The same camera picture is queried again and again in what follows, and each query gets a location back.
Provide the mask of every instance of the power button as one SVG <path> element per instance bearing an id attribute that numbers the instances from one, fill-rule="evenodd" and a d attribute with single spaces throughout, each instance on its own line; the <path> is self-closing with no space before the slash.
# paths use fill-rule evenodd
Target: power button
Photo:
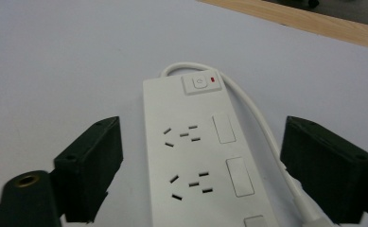
<path id="1" fill-rule="evenodd" d="M 195 88 L 201 89 L 207 87 L 207 81 L 204 75 L 197 75 L 192 78 L 193 85 L 195 85 Z"/>

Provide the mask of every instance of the white tabletop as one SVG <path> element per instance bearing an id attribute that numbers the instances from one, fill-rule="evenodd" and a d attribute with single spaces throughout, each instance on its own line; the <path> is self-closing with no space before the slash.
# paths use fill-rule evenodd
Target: white tabletop
<path id="1" fill-rule="evenodd" d="M 366 47 L 196 1 L 0 1 L 0 195 L 16 175 L 51 171 L 90 125 L 119 115 L 125 160 L 91 226 L 149 226 L 142 81 L 175 61 L 231 76 L 280 144 L 294 115 L 368 151 Z M 278 221 L 300 226 L 261 131 L 234 104 Z"/>

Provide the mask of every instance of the table surface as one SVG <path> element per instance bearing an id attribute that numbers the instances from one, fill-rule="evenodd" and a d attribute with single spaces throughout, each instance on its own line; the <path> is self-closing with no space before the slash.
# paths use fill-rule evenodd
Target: table surface
<path id="1" fill-rule="evenodd" d="M 92 226 L 149 226 L 142 81 L 175 61 L 231 76 L 280 144 L 294 115 L 368 151 L 367 47 L 197 1 L 0 1 L 0 195 L 16 175 L 51 171 L 90 125 L 119 115 L 125 160 Z M 300 226 L 260 129 L 232 100 L 279 223 Z"/>

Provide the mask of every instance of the power outlet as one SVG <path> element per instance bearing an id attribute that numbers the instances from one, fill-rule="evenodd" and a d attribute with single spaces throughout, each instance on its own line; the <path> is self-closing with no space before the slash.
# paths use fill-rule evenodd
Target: power outlet
<path id="1" fill-rule="evenodd" d="M 153 227 L 277 227 L 214 70 L 144 81 Z"/>

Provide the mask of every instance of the outlet slot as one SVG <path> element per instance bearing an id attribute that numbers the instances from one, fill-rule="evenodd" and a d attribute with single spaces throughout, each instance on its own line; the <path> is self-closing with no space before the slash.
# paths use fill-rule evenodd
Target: outlet slot
<path id="1" fill-rule="evenodd" d="M 209 192 L 213 192 L 213 188 L 212 187 L 203 189 L 203 193 L 209 193 Z"/>
<path id="2" fill-rule="evenodd" d="M 167 145 L 167 146 L 169 146 L 169 147 L 174 148 L 174 145 L 173 145 L 173 144 L 171 144 L 171 143 L 166 142 L 166 145 Z"/>
<path id="3" fill-rule="evenodd" d="M 208 172 L 201 172 L 201 173 L 199 173 L 199 176 L 200 177 L 208 176 Z"/>
<path id="4" fill-rule="evenodd" d="M 199 182 L 196 182 L 196 183 L 190 183 L 190 184 L 189 184 L 189 187 L 193 187 L 193 186 L 199 186 Z"/>
<path id="5" fill-rule="evenodd" d="M 171 180 L 169 180 L 170 183 L 174 183 L 175 181 L 177 181 L 177 179 L 180 178 L 180 176 L 176 175 L 175 177 L 173 177 Z"/>
<path id="6" fill-rule="evenodd" d="M 177 199 L 178 201 L 181 201 L 183 198 L 180 196 L 177 196 L 175 194 L 172 194 L 172 198 Z"/>
<path id="7" fill-rule="evenodd" d="M 168 128 L 168 129 L 166 129 L 166 131 L 164 131 L 164 134 L 167 134 L 167 133 L 169 133 L 171 131 L 171 128 Z"/>

